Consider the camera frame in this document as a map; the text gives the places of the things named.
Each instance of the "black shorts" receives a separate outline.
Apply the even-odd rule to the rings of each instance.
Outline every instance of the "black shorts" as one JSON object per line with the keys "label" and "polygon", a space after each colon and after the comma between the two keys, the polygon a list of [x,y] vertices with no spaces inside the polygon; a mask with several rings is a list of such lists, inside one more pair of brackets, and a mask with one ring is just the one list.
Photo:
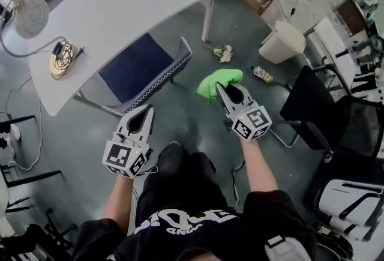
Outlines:
{"label": "black shorts", "polygon": [[170,205],[195,213],[228,209],[215,180],[215,167],[206,154],[188,155],[182,146],[171,143],[160,153],[156,165],[158,172],[148,175],[137,203],[137,226]]}

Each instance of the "fiducial marker cube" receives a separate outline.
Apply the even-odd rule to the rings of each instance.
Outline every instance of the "fiducial marker cube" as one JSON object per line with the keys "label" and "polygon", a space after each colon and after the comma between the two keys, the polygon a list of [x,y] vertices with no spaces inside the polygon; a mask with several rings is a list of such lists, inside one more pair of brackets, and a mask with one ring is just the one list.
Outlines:
{"label": "fiducial marker cube", "polygon": [[140,148],[107,140],[103,164],[113,173],[133,179],[147,162]]}
{"label": "fiducial marker cube", "polygon": [[272,120],[265,108],[259,106],[239,113],[232,124],[232,130],[246,142],[250,142],[263,136],[271,125]]}

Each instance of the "blue chair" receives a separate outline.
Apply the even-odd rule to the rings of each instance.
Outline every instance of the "blue chair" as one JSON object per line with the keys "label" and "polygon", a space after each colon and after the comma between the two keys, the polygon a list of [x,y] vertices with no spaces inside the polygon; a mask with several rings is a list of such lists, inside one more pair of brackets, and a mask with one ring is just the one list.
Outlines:
{"label": "blue chair", "polygon": [[191,57],[191,48],[184,37],[180,38],[178,53],[173,59],[145,34],[99,72],[121,102],[117,106],[103,106],[103,109],[123,116],[143,104],[165,83],[172,83],[173,77],[185,68]]}

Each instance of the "lamp shade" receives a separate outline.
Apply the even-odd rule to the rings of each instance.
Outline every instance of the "lamp shade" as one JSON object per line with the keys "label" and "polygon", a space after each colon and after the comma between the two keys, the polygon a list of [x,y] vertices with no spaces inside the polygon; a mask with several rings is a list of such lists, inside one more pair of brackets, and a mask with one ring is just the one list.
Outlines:
{"label": "lamp shade", "polygon": [[49,7],[45,0],[19,0],[13,11],[13,25],[25,39],[36,37],[47,25]]}

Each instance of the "trash bin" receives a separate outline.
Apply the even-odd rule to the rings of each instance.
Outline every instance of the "trash bin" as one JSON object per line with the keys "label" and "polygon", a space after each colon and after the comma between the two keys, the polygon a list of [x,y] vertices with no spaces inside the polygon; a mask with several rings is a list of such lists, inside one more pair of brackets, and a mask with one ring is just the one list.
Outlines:
{"label": "trash bin", "polygon": [[291,24],[276,21],[274,31],[266,38],[259,53],[273,64],[279,64],[304,52],[304,35]]}

